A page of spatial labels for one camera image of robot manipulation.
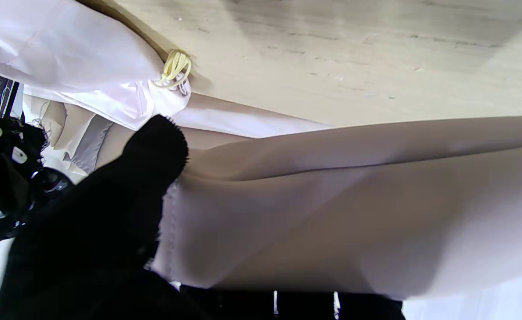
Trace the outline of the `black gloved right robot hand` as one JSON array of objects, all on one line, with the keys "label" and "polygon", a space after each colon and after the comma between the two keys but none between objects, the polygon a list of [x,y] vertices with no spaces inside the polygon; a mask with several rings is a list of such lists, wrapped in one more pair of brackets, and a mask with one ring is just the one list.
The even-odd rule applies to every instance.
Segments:
[{"label": "black gloved right robot hand", "polygon": [[64,173],[44,166],[45,130],[18,118],[0,118],[0,242],[74,185]]}]

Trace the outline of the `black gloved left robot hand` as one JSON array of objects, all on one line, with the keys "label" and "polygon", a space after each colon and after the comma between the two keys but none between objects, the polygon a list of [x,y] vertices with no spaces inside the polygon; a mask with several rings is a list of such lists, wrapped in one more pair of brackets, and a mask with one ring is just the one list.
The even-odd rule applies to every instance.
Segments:
[{"label": "black gloved left robot hand", "polygon": [[13,241],[0,320],[333,320],[332,293],[176,289],[151,271],[163,197],[188,147],[163,116]]}]

